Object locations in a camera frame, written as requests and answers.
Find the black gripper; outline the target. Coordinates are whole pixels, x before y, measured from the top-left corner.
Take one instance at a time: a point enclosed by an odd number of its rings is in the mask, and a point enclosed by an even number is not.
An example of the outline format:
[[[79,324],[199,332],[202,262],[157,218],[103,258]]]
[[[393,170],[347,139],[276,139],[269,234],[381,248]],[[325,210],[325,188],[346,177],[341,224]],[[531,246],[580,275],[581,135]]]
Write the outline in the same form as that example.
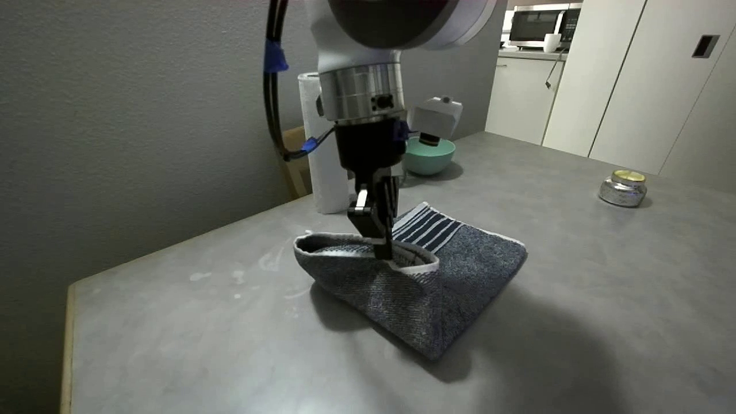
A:
[[[337,129],[341,166],[354,176],[354,188],[373,187],[381,170],[391,170],[404,155],[407,125],[381,119]],[[380,216],[370,207],[370,194],[362,188],[347,211],[351,226],[373,244],[381,261],[393,258],[393,221],[399,214],[399,177],[380,179]]]

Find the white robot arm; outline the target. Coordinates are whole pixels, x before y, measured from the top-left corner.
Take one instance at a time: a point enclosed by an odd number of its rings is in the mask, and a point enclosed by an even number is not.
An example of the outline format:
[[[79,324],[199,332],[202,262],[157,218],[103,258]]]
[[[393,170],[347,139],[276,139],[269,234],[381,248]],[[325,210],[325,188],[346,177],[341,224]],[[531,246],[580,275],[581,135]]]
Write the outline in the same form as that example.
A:
[[[322,111],[341,166],[354,176],[347,218],[381,261],[393,258],[399,179],[409,135],[400,56],[473,39],[498,0],[305,0],[318,47]]]

